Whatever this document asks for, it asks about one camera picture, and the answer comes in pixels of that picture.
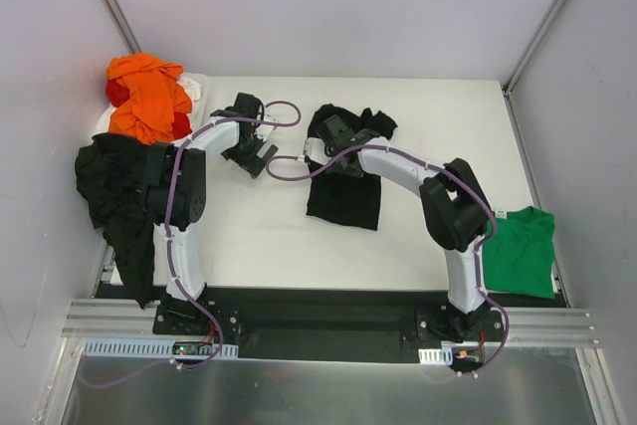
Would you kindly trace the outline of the black printed t shirt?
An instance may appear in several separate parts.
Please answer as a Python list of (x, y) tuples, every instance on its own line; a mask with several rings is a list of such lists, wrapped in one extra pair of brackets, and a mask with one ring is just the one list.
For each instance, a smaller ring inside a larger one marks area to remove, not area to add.
[[(308, 137), (319, 137), (318, 126), (333, 115), (354, 132), (371, 129), (391, 139), (398, 127), (394, 119), (379, 110), (373, 113), (367, 107), (361, 114), (346, 108), (327, 104), (315, 113), (308, 127)], [(307, 215), (332, 224), (376, 231), (381, 207), (381, 178), (364, 173), (356, 178), (325, 172), (312, 179), (307, 202)]]

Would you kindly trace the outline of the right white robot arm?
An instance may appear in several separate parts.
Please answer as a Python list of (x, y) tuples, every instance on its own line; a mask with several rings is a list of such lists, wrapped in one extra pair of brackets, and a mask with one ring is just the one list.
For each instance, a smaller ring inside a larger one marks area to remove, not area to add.
[(441, 163), (399, 149), (379, 133), (355, 132), (334, 115), (305, 142), (304, 154), (328, 173), (376, 175), (414, 193), (421, 201), (430, 237), (445, 254), (449, 281), (450, 334), (468, 340), (483, 328), (485, 303), (482, 249), (497, 224), (486, 195), (467, 161)]

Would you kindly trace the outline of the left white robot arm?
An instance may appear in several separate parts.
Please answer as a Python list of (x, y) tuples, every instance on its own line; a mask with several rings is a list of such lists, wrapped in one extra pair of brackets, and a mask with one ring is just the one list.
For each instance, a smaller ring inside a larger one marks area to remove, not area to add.
[(148, 150), (141, 205), (166, 244), (166, 292), (171, 299), (184, 302), (175, 319), (188, 333), (204, 331), (211, 320), (208, 307), (196, 301), (206, 282), (193, 227), (206, 207), (208, 160), (220, 155), (257, 178), (278, 151), (267, 144), (276, 125), (266, 119), (261, 100), (238, 93), (232, 106), (213, 111), (189, 135), (173, 143), (156, 143)]

